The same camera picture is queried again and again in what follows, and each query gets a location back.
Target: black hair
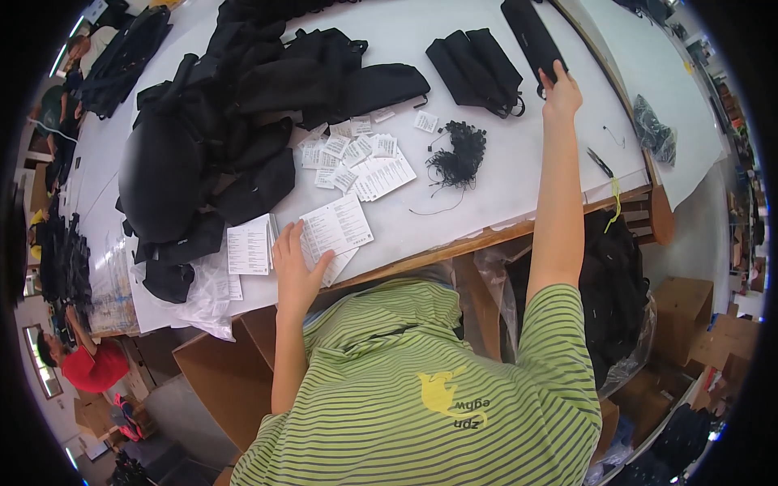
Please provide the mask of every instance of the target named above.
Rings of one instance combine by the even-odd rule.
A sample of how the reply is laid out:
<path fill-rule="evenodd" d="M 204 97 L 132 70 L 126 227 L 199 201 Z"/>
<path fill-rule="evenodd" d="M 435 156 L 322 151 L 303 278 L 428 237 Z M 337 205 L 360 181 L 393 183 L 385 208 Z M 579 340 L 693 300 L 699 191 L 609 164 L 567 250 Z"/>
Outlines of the black hair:
<path fill-rule="evenodd" d="M 44 362 L 44 364 L 49 368 L 56 368 L 57 362 L 54 360 L 54 358 L 51 357 L 51 346 L 49 346 L 44 339 L 43 332 L 38 333 L 36 346 L 38 347 L 38 355 L 40 356 L 40 360 Z"/>
<path fill-rule="evenodd" d="M 77 35 L 77 36 L 71 37 L 70 39 L 68 39 L 68 48 L 65 51 L 69 53 L 70 51 L 73 50 L 73 48 L 75 46 L 77 46 L 80 43 L 82 43 L 84 41 L 84 39 L 86 39 L 86 36 L 82 36 L 80 34 Z"/>

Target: scissors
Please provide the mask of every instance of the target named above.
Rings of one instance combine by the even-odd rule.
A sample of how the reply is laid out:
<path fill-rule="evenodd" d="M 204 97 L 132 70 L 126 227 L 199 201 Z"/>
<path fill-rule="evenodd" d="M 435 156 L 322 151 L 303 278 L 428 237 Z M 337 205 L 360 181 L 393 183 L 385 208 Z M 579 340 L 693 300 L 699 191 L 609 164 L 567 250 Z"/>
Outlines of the scissors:
<path fill-rule="evenodd" d="M 600 159 L 600 157 L 596 153 L 594 153 L 594 150 L 587 147 L 587 152 L 589 152 L 589 156 L 591 157 L 591 159 L 594 160 L 594 162 L 600 166 L 600 169 L 602 169 L 605 175 L 613 179 L 613 171 L 610 169 L 610 167 L 605 165 L 605 163 L 602 161 L 602 159 Z"/>

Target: green shirt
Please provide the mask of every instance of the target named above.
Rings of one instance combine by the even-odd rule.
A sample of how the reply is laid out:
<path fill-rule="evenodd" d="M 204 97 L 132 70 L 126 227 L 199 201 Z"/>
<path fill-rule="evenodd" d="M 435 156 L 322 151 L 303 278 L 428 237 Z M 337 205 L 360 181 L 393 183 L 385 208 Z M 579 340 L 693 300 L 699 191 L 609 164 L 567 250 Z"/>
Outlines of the green shirt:
<path fill-rule="evenodd" d="M 457 339 L 458 300 L 398 279 L 324 312 L 292 410 L 231 484 L 581 484 L 602 422 L 579 292 L 531 300 L 516 365 Z"/>

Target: hand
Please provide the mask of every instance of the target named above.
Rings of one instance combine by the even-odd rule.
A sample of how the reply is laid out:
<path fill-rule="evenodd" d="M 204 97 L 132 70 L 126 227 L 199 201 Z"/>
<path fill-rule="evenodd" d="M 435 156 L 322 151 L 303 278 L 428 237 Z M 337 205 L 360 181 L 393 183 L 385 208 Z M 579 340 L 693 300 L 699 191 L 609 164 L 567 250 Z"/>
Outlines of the hand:
<path fill-rule="evenodd" d="M 289 223 L 281 231 L 273 245 L 273 267 L 279 278 L 279 312 L 276 323 L 302 323 L 310 305 L 321 288 L 321 280 L 330 262 L 335 258 L 332 250 L 324 252 L 314 271 L 309 271 L 300 247 L 303 220 Z"/>
<path fill-rule="evenodd" d="M 573 76 L 562 67 L 562 62 L 554 61 L 554 73 L 556 84 L 538 69 L 541 83 L 545 88 L 545 105 L 543 105 L 544 121 L 573 121 L 576 111 L 580 108 L 584 99 L 578 89 L 578 83 Z"/>

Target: window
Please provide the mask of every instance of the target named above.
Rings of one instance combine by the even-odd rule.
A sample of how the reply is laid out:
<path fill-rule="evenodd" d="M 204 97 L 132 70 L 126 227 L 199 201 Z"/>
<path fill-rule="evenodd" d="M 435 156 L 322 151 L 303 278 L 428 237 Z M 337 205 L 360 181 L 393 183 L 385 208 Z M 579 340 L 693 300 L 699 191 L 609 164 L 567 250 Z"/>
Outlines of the window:
<path fill-rule="evenodd" d="M 62 394 L 62 386 L 59 384 L 59 378 L 54 373 L 52 368 L 49 368 L 40 360 L 38 355 L 38 347 L 35 345 L 38 339 L 38 333 L 41 332 L 40 324 L 34 326 L 24 327 L 22 333 L 24 333 L 24 340 L 27 343 L 27 351 L 30 352 L 30 359 L 33 360 L 33 366 L 35 366 L 36 373 L 38 375 L 38 382 L 40 387 L 43 388 L 44 395 L 47 400 Z"/>

